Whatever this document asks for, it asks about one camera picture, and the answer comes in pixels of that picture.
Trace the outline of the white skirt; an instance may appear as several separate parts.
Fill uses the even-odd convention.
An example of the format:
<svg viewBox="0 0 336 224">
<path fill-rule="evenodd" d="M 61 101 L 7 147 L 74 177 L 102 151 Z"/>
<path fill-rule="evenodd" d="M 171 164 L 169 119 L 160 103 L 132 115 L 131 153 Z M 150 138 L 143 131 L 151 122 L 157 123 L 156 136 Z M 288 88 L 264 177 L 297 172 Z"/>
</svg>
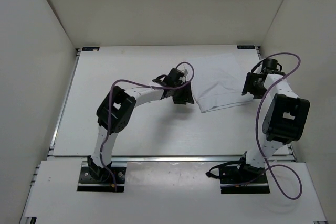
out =
<svg viewBox="0 0 336 224">
<path fill-rule="evenodd" d="M 242 95 L 247 73 L 255 60 L 237 54 L 219 54 L 188 58 L 191 66 L 186 66 L 189 73 L 194 71 L 191 82 L 192 95 L 201 113 L 228 109 L 253 102 L 251 94 Z"/>
</svg>

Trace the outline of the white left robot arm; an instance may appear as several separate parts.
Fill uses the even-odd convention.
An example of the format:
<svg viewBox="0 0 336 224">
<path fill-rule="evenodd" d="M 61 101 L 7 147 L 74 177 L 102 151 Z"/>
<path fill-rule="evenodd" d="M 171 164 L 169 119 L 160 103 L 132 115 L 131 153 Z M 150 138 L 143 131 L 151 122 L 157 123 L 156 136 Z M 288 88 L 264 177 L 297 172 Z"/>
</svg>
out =
<svg viewBox="0 0 336 224">
<path fill-rule="evenodd" d="M 109 180 L 117 184 L 112 171 L 112 151 L 118 134 L 127 126 L 133 110 L 143 104 L 172 98 L 175 104 L 193 104 L 191 81 L 194 68 L 188 70 L 172 68 L 147 84 L 130 80 L 116 80 L 96 111 L 98 137 L 92 155 L 87 157 L 90 175 L 99 183 Z"/>
</svg>

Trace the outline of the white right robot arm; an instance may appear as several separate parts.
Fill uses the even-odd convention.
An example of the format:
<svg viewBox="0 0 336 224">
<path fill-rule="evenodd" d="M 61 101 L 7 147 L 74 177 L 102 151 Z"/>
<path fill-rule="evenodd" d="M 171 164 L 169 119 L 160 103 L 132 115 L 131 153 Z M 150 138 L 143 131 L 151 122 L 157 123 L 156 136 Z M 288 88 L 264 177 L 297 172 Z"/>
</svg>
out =
<svg viewBox="0 0 336 224">
<path fill-rule="evenodd" d="M 264 59 L 247 73 L 242 95 L 251 94 L 254 99 L 264 102 L 267 96 L 272 99 L 262 123 L 262 136 L 257 146 L 246 151 L 235 169 L 236 178 L 248 182 L 254 174 L 260 174 L 265 160 L 281 147 L 298 141 L 304 130 L 310 102 L 295 94 L 286 74 L 276 59 Z"/>
</svg>

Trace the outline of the right blue table label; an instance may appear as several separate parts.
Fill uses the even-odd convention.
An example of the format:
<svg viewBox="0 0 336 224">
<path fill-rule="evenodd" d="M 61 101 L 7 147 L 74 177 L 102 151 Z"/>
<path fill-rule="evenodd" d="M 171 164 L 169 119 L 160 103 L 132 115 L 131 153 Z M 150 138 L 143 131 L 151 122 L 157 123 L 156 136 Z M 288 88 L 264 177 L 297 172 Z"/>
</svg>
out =
<svg viewBox="0 0 336 224">
<path fill-rule="evenodd" d="M 237 45 L 238 50 L 254 50 L 256 49 L 254 45 Z"/>
</svg>

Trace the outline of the blue table label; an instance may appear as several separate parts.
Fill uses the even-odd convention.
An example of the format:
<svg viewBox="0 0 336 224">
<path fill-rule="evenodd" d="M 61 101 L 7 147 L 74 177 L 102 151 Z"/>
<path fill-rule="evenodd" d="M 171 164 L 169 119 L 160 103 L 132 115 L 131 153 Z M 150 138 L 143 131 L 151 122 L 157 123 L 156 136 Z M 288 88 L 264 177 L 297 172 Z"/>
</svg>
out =
<svg viewBox="0 0 336 224">
<path fill-rule="evenodd" d="M 256 49 L 254 45 L 237 45 L 238 50 L 254 50 Z"/>
<path fill-rule="evenodd" d="M 100 47 L 82 47 L 81 51 L 99 51 Z"/>
</svg>

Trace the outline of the left blue table label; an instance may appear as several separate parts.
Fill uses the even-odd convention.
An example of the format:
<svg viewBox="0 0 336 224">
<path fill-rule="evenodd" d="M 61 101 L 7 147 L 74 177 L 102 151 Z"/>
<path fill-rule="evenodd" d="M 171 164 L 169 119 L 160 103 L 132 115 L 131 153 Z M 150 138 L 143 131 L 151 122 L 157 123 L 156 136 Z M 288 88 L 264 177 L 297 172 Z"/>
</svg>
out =
<svg viewBox="0 0 336 224">
<path fill-rule="evenodd" d="M 82 47 L 81 51 L 99 51 L 100 47 Z"/>
</svg>

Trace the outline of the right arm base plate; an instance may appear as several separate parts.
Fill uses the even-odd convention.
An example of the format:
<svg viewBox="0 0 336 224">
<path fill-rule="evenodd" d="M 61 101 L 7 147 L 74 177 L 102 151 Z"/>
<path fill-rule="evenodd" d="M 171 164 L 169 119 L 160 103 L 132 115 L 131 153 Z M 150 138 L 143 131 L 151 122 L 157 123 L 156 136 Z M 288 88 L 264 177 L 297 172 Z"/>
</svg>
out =
<svg viewBox="0 0 336 224">
<path fill-rule="evenodd" d="M 246 173 L 237 165 L 216 165 L 205 174 L 208 178 L 219 179 L 222 195 L 270 193 L 266 174 Z"/>
</svg>

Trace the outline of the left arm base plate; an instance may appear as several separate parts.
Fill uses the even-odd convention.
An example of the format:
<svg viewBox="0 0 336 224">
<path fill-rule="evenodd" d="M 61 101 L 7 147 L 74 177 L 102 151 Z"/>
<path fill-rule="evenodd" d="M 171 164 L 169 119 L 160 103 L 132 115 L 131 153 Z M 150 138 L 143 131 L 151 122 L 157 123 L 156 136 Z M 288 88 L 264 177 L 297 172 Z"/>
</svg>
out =
<svg viewBox="0 0 336 224">
<path fill-rule="evenodd" d="M 110 168 L 113 172 L 116 184 L 113 182 L 112 175 L 104 172 L 101 178 L 96 179 L 93 171 L 86 162 L 82 162 L 77 183 L 79 192 L 104 192 L 104 193 L 123 193 L 126 179 L 126 163 Z"/>
</svg>

